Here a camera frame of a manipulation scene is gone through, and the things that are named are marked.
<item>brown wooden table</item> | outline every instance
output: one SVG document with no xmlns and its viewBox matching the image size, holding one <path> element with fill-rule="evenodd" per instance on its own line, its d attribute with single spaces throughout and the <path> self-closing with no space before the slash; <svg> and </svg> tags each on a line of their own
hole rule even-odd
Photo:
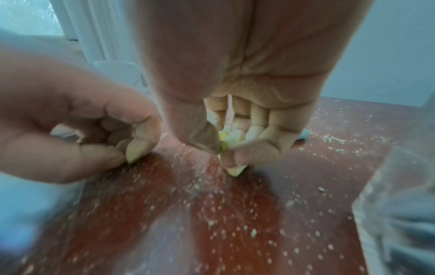
<svg viewBox="0 0 435 275">
<path fill-rule="evenodd" d="M 351 204 L 417 113 L 322 98 L 304 144 L 236 179 L 215 157 L 163 134 L 139 163 L 88 182 L 32 251 L 2 270 L 366 274 Z"/>
</svg>

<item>person's right hand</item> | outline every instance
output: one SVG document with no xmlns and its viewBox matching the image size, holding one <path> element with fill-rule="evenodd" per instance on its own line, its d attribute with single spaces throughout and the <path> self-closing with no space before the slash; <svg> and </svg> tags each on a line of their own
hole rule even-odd
<svg viewBox="0 0 435 275">
<path fill-rule="evenodd" d="M 225 167 L 290 149 L 371 0 L 135 0 L 138 51 L 163 119 L 182 142 L 219 153 L 206 108 L 247 142 Z"/>
</svg>

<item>person's left hand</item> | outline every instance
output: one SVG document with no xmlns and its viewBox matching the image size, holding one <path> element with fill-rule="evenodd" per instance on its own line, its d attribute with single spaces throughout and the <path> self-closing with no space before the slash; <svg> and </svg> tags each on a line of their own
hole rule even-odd
<svg viewBox="0 0 435 275">
<path fill-rule="evenodd" d="M 79 143 L 51 136 L 59 124 L 78 129 Z M 160 117 L 133 88 L 2 46 L 0 129 L 0 172 L 67 183 L 149 153 L 160 139 Z"/>
</svg>

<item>yellow object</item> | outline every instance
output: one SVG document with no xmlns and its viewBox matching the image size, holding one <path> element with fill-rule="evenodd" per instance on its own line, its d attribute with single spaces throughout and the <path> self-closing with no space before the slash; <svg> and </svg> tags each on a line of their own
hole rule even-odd
<svg viewBox="0 0 435 275">
<path fill-rule="evenodd" d="M 229 148 L 242 143 L 245 140 L 245 133 L 241 130 L 233 130 L 230 131 L 230 127 L 226 125 L 222 131 L 219 132 L 219 139 L 221 140 L 221 147 L 223 151 L 228 150 Z M 247 167 L 247 165 L 235 167 L 235 168 L 226 168 L 228 174 L 233 177 L 237 177 L 240 173 Z"/>
</svg>

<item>glossy tabletop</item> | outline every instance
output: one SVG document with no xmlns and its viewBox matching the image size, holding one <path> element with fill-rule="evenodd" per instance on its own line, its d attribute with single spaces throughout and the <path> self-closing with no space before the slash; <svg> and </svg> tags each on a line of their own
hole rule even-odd
<svg viewBox="0 0 435 275">
<path fill-rule="evenodd" d="M 418 108 L 321 98 L 305 142 L 238 178 L 164 133 L 70 191 L 1 274 L 366 274 L 351 204 Z"/>
</svg>

